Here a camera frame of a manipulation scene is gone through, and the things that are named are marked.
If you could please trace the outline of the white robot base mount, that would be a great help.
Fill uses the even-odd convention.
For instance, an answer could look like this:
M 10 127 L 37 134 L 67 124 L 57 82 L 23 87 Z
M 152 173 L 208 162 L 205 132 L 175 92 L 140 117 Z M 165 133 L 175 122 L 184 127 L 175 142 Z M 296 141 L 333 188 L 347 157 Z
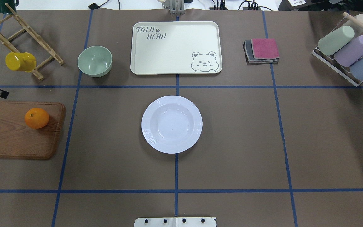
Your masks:
M 146 217 L 137 218 L 134 227 L 217 227 L 213 217 Z

